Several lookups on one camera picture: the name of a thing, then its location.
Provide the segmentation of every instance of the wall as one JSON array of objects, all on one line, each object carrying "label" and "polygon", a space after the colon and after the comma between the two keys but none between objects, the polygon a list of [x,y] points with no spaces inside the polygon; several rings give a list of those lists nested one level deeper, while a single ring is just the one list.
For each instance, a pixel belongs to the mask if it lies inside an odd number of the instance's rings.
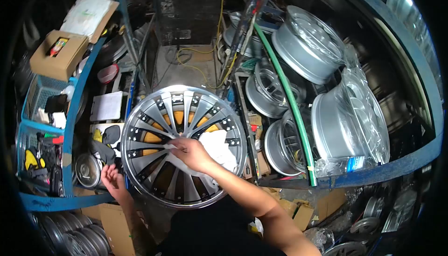
[{"label": "wall", "polygon": [[163,46],[210,44],[216,36],[221,0],[157,1]]}]

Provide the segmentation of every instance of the white cloth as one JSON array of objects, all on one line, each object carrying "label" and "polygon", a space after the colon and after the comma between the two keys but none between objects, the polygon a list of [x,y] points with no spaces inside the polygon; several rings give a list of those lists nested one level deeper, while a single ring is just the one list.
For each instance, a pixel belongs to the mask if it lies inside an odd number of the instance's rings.
[{"label": "white cloth", "polygon": [[[225,169],[234,172],[237,167],[237,159],[232,154],[232,152],[228,148],[228,143],[225,143],[225,138],[227,135],[227,131],[225,130],[216,130],[212,132],[204,132],[199,137],[199,142],[202,143],[204,149],[210,155],[212,159],[214,159],[217,163],[219,163]],[[165,149],[176,148],[176,146],[172,144],[165,144]],[[172,153],[168,153],[167,161],[170,161],[174,166],[182,170],[183,172],[198,176],[198,177],[206,177],[210,178],[208,175],[197,172],[189,168],[181,159],[177,158]]]}]

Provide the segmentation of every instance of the floor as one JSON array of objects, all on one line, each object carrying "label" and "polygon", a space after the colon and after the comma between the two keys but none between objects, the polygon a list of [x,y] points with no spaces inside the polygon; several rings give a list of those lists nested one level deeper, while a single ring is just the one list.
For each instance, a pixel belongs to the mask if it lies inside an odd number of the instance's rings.
[{"label": "floor", "polygon": [[[199,51],[210,51],[210,46],[205,45],[185,45],[185,47],[191,47],[198,49]],[[191,60],[186,64],[199,68],[207,78],[204,79],[204,75],[197,69],[184,66],[182,64],[171,64],[170,62],[177,63],[176,60],[176,46],[162,46],[159,49],[159,53],[156,61],[157,69],[157,86],[154,91],[169,85],[190,85],[194,87],[202,87],[213,92],[209,86],[216,86],[216,71],[215,60],[213,54],[201,54],[189,50],[181,51],[181,53],[193,53]],[[181,60],[185,60],[187,56],[180,56]]]}]

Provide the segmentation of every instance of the paper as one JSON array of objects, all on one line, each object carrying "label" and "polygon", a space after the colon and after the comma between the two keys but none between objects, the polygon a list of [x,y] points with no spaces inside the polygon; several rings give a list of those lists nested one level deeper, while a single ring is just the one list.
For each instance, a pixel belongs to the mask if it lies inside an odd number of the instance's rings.
[{"label": "paper", "polygon": [[76,0],[64,19],[60,30],[86,35],[89,40],[109,11],[110,0]]},{"label": "paper", "polygon": [[122,100],[122,91],[94,96],[90,112],[90,121],[118,120],[121,115]]}]

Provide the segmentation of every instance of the plastic bottle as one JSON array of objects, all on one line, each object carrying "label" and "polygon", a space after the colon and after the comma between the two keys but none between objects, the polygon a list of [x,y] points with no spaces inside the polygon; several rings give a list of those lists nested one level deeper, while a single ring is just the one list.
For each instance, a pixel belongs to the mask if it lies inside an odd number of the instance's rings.
[{"label": "plastic bottle", "polygon": [[343,157],[318,159],[314,166],[316,177],[326,177],[376,167],[379,163],[371,157]]}]

